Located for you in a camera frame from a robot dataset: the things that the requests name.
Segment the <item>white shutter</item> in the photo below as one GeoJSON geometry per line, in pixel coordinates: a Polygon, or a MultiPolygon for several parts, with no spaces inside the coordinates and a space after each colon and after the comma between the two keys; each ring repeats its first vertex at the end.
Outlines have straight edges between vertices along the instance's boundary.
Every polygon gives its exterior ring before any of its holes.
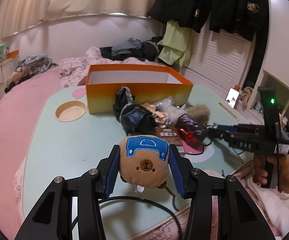
{"type": "Polygon", "coordinates": [[[224,30],[220,33],[210,31],[209,19],[201,33],[192,33],[193,47],[188,68],[224,90],[239,85],[245,68],[249,67],[248,54],[253,51],[251,42],[224,30]]]}

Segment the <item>light green garment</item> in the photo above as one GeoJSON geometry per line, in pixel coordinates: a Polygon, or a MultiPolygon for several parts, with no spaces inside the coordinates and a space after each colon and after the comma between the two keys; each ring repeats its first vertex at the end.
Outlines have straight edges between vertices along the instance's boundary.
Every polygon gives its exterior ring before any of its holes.
{"type": "Polygon", "coordinates": [[[176,63],[181,67],[187,67],[191,57],[191,32],[192,29],[179,27],[178,22],[169,21],[166,34],[158,43],[158,45],[164,46],[159,59],[169,65],[176,63]]]}

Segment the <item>orange small box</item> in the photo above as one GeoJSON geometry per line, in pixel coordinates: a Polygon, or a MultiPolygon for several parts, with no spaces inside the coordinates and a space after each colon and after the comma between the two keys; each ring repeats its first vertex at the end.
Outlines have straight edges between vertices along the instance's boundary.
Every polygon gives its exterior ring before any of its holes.
{"type": "Polygon", "coordinates": [[[172,97],[176,105],[187,102],[193,84],[170,67],[155,65],[91,65],[86,79],[90,114],[113,112],[116,93],[129,87],[135,104],[155,103],[172,97]]]}
{"type": "Polygon", "coordinates": [[[17,50],[14,50],[14,51],[11,51],[10,53],[8,53],[6,55],[6,59],[10,59],[10,58],[16,57],[18,55],[19,55],[19,50],[17,49],[17,50]]]}

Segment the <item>metal screw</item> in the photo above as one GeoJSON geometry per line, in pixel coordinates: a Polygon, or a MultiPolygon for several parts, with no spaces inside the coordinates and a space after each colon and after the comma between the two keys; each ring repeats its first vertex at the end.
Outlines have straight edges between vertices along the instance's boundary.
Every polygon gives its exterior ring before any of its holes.
{"type": "Polygon", "coordinates": [[[200,174],[201,170],[198,169],[198,168],[193,168],[193,169],[191,170],[191,172],[192,172],[194,175],[198,175],[198,174],[200,174]]]}
{"type": "Polygon", "coordinates": [[[234,181],[237,180],[237,178],[236,178],[235,176],[233,176],[233,175],[228,175],[228,176],[227,176],[227,179],[228,179],[229,181],[231,181],[231,182],[234,182],[234,181]]]}
{"type": "Polygon", "coordinates": [[[60,183],[62,181],[62,177],[58,176],[54,178],[55,183],[60,183]]]}
{"type": "Polygon", "coordinates": [[[89,174],[90,175],[96,175],[98,173],[98,170],[97,169],[91,169],[89,170],[89,174]]]}

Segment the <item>brown bear plush toy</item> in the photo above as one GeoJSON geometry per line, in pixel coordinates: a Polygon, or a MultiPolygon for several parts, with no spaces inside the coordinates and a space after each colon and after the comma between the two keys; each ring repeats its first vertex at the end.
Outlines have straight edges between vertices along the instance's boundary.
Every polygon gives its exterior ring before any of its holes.
{"type": "Polygon", "coordinates": [[[122,181],[148,188],[164,188],[169,174],[168,143],[153,135],[130,136],[120,143],[122,181]]]}

